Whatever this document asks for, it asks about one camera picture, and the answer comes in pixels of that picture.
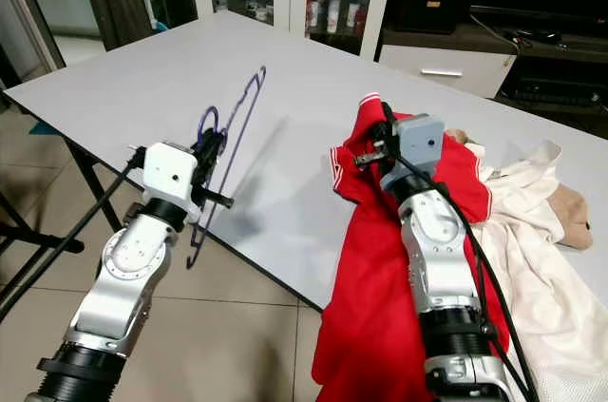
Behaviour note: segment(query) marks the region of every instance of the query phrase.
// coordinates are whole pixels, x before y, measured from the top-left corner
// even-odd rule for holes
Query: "white cloth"
[[[483,164],[484,148],[467,147]],[[492,209],[473,232],[501,284],[541,401],[608,401],[608,311],[554,244],[563,229],[546,199],[559,185],[560,154],[545,142],[500,170],[480,167]],[[512,346],[509,357],[515,360]]]

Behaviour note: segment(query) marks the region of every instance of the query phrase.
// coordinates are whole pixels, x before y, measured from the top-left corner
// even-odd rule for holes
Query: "tv stand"
[[[499,34],[515,29],[492,28]],[[608,139],[608,39],[568,33],[563,33],[561,38],[566,48],[526,42],[520,45],[516,60],[513,46],[472,23],[458,25],[451,34],[395,31],[388,27],[382,31],[382,47],[378,57],[381,64],[403,72],[423,75],[430,80],[495,99]],[[479,57],[477,69],[467,67],[467,62],[471,63],[473,56]],[[506,58],[508,63],[497,63],[494,74],[483,70],[487,63],[496,61],[497,56]],[[442,63],[447,57],[453,57],[456,61],[460,58],[461,64],[452,64],[445,69]],[[463,76],[466,73],[468,81],[463,81],[461,76],[454,79],[454,76],[424,75],[423,70],[456,72]],[[519,96],[522,96],[522,87],[527,86],[529,91],[534,88],[535,80],[539,81],[541,91],[545,85],[550,85],[550,92],[547,93],[563,95],[564,103],[551,103],[551,96],[546,94],[540,96],[538,101],[527,95],[527,101],[516,99],[516,91],[519,90]],[[476,88],[483,81],[492,83],[487,84],[484,90]],[[579,96],[591,99],[594,93],[599,98],[589,105],[566,103],[575,102]]]

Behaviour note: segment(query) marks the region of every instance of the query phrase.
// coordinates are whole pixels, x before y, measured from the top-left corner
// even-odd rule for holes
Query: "red shirt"
[[[372,151],[368,130],[385,120],[379,95],[366,96],[351,137],[331,150],[333,189],[357,206],[342,247],[332,300],[322,314],[313,362],[313,378],[323,385],[317,402],[430,400],[397,204],[381,191],[377,165],[358,169],[353,161],[354,156]],[[433,179],[447,184],[451,197],[473,222],[486,220],[491,204],[477,169],[473,153],[444,135]],[[477,283],[468,239],[465,255]],[[506,349],[508,333],[487,277],[485,288],[490,317]]]

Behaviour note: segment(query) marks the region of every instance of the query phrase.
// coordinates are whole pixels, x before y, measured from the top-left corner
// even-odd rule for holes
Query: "table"
[[[608,226],[602,223],[608,203],[608,142],[561,124],[229,12],[7,93],[118,171],[131,155],[129,144],[191,144],[208,105],[219,108],[224,123],[260,65],[268,70],[266,82],[224,189],[237,202],[232,210],[220,210],[210,228],[255,267],[313,306],[328,303],[354,208],[332,191],[329,148],[350,135],[358,101],[378,91],[395,110],[426,112],[446,127],[464,129],[486,146],[492,165],[514,161],[543,139],[561,145],[558,177],[588,200],[595,239],[591,249],[565,255],[608,305],[608,256],[603,250]],[[227,157],[219,160],[218,172],[226,163]],[[132,180],[141,182],[141,172]]]

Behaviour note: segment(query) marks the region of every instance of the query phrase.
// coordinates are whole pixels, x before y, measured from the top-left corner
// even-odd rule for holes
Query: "tiled floor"
[[[31,225],[61,235],[93,197],[59,137],[28,134],[34,123],[14,109],[0,114],[0,190]],[[111,182],[109,171],[97,172]],[[123,185],[113,199],[119,215],[138,197]],[[0,220],[6,219],[0,211]],[[60,256],[0,324],[0,399],[23,400],[37,389],[43,374],[36,364],[60,344],[109,235],[98,214],[81,235],[85,251]],[[186,271],[187,241],[182,236],[174,250],[112,400],[314,400],[319,389],[310,370],[318,313],[211,240],[197,266]],[[0,258],[0,283],[32,250],[11,246]]]

